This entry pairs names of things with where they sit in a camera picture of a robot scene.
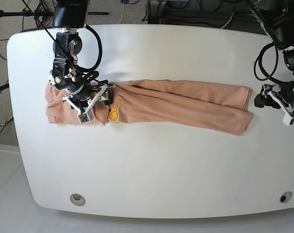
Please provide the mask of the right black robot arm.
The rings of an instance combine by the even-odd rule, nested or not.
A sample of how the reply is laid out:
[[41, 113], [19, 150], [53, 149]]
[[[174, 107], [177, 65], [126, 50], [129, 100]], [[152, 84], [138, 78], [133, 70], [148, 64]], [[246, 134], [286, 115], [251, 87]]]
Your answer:
[[[59, 32], [53, 44], [54, 61], [49, 84], [56, 90], [65, 91], [63, 100], [81, 113], [96, 102], [92, 99], [95, 93], [99, 95], [97, 101], [102, 101], [107, 106], [113, 102], [113, 84], [107, 80], [97, 80], [99, 72], [96, 69], [101, 62], [103, 48], [99, 35], [86, 25], [88, 8], [87, 0], [58, 0], [52, 23]], [[81, 52], [83, 43], [77, 30], [81, 28], [89, 30], [98, 43], [98, 58], [91, 68], [78, 66], [77, 55]]]

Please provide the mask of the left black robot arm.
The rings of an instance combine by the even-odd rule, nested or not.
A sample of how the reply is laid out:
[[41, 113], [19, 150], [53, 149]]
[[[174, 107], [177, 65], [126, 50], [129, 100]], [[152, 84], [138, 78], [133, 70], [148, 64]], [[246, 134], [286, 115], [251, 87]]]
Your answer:
[[263, 67], [265, 52], [274, 48], [276, 60], [279, 51], [282, 52], [284, 63], [294, 76], [294, 0], [248, 0], [247, 5], [261, 28], [271, 38], [272, 42], [262, 48], [255, 60], [254, 70], [259, 69], [263, 78], [259, 81], [271, 81], [272, 85], [264, 85], [255, 97], [254, 104], [258, 108], [271, 106], [280, 109], [281, 105], [294, 110], [294, 80], [281, 81], [273, 77], [276, 68], [268, 73]]

